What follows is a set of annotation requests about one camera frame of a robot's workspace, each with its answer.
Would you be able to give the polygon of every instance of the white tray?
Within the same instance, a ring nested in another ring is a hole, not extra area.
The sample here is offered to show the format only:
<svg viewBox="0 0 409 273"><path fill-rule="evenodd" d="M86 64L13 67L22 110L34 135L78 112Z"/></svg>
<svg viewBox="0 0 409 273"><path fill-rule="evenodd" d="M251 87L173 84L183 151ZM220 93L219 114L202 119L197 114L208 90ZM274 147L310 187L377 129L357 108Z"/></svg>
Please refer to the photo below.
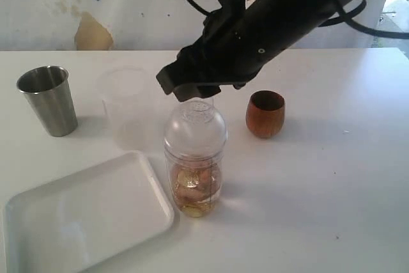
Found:
<svg viewBox="0 0 409 273"><path fill-rule="evenodd" d="M130 152L13 197L8 273L80 272L167 230L169 204L146 157Z"/></svg>

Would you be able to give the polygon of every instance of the tabletop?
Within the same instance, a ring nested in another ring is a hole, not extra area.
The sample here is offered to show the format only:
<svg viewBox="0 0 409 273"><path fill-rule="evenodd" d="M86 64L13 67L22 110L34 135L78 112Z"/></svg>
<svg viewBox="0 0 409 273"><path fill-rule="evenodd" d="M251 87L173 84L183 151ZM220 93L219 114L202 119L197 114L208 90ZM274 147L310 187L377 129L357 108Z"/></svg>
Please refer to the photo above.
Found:
<svg viewBox="0 0 409 273"><path fill-rule="evenodd" d="M147 71L153 112L143 151L170 197L162 132L177 102L154 76L176 53L0 52L0 206L121 153L95 89L100 74L121 66ZM79 128L63 138L46 134L15 87L43 65L70 72ZM286 99L284 128L271 140L245 126L257 90ZM215 211L191 219L175 207L167 233L89 272L409 271L409 61L399 50L288 50L240 91L223 87L215 106L229 131Z"/></svg>

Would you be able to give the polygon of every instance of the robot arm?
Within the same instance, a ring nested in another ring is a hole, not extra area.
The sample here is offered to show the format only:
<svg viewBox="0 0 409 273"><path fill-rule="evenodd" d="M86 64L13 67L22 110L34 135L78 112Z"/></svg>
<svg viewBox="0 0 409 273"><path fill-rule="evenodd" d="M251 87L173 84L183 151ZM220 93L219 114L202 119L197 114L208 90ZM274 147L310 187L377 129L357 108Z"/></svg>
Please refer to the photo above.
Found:
<svg viewBox="0 0 409 273"><path fill-rule="evenodd" d="M164 92L179 101L214 96L221 85L240 89L352 0L218 1L222 7L206 17L202 36L157 75Z"/></svg>

